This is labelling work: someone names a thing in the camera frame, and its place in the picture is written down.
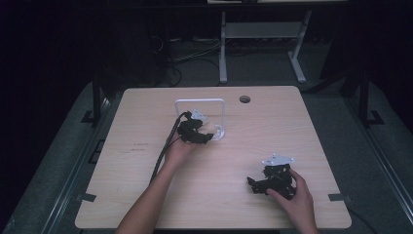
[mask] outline wooden table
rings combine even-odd
[[[240,96],[251,102],[241,103]],[[264,179],[261,161],[274,152],[295,158],[291,168],[307,180],[318,228],[351,225],[344,202],[328,198],[340,191],[299,91],[217,87],[125,91],[87,190],[96,198],[83,201],[77,227],[118,226],[148,185],[176,119],[174,102],[182,98],[223,98],[225,136],[200,146],[175,176],[157,228],[290,228],[276,202],[253,194],[246,182],[247,176]],[[219,116],[216,109],[200,108],[211,119]]]

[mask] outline wire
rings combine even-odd
[[[360,221],[362,221],[364,223],[364,225],[366,225],[368,227],[368,229],[370,229],[370,231],[374,234],[377,234],[377,231],[374,229],[373,226],[370,225],[370,223],[368,223],[367,220],[365,220],[360,214],[357,214],[355,211],[353,211],[350,208],[347,208],[349,210],[349,213],[356,216],[358,219],[360,219]]]
[[[154,171],[152,173],[151,176],[151,180],[149,183],[152,182],[152,180],[156,177],[156,175],[158,174],[158,170],[159,170],[159,166],[161,165],[162,159],[165,156],[165,153],[167,152],[168,148],[172,145],[172,143],[170,143],[170,141],[172,140],[173,134],[176,132],[176,129],[178,128],[178,125],[180,123],[180,118],[182,118],[182,116],[185,114],[186,112],[183,112],[182,114],[179,115],[179,117],[175,120],[175,123],[173,124],[172,130],[170,131],[170,134],[167,138],[167,142],[165,142],[164,148],[161,151],[161,154],[158,157],[158,160],[155,164],[155,168]]]
[[[185,56],[185,57],[180,57],[180,58],[168,58],[167,61],[168,61],[168,62],[185,61],[185,60],[187,60],[187,59],[193,59],[193,58],[196,58],[196,57],[205,56],[205,55],[208,55],[208,54],[210,54],[210,53],[215,52],[217,49],[219,49],[220,45],[221,45],[221,43],[218,42],[218,43],[216,43],[215,45],[213,45],[213,46],[211,46],[211,47],[209,47],[209,48],[206,48],[206,49],[204,49],[204,50],[202,50],[202,51],[200,51],[200,52],[196,52],[196,53],[194,53],[194,54],[192,54],[192,55]]]

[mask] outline fingers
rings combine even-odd
[[[277,203],[280,204],[280,206],[282,206],[283,209],[286,210],[286,207],[288,206],[288,200],[286,200],[280,193],[278,193],[277,191],[268,188],[267,189],[267,193],[268,195],[270,195],[271,197],[274,198],[274,200],[276,200]]]

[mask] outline cable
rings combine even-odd
[[[161,154],[159,155],[158,160],[155,164],[155,168],[154,168],[154,171],[152,173],[151,180],[150,180],[149,183],[151,183],[152,180],[158,174],[159,166],[161,165],[162,159],[164,158],[165,153],[167,152],[168,148],[172,145],[172,143],[170,143],[170,141],[172,140],[173,134],[176,132],[176,129],[178,128],[178,125],[180,123],[180,118],[182,118],[182,116],[184,116],[185,113],[186,112],[183,112],[182,114],[180,114],[179,117],[175,120],[175,123],[173,124],[172,130],[170,131],[170,134],[167,138],[167,142],[165,142],[164,148],[162,149]]]
[[[360,214],[357,214],[355,211],[353,211],[350,208],[347,208],[349,210],[349,213],[356,216],[358,219],[360,219],[360,221],[362,221],[364,223],[364,225],[366,225],[368,227],[368,229],[370,229],[370,231],[374,234],[377,234],[377,231],[374,229],[373,226],[370,225],[370,223],[368,223],[367,220],[365,220]]]

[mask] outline table leg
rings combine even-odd
[[[288,52],[288,57],[289,57],[289,60],[291,61],[292,68],[294,69],[295,75],[297,76],[297,80],[300,83],[305,83],[306,77],[304,76],[300,63],[298,62],[298,53],[300,52],[301,45],[303,44],[304,36],[306,35],[307,26],[310,21],[311,13],[312,11],[307,11],[301,23],[300,29],[298,31],[297,44],[293,51]]]

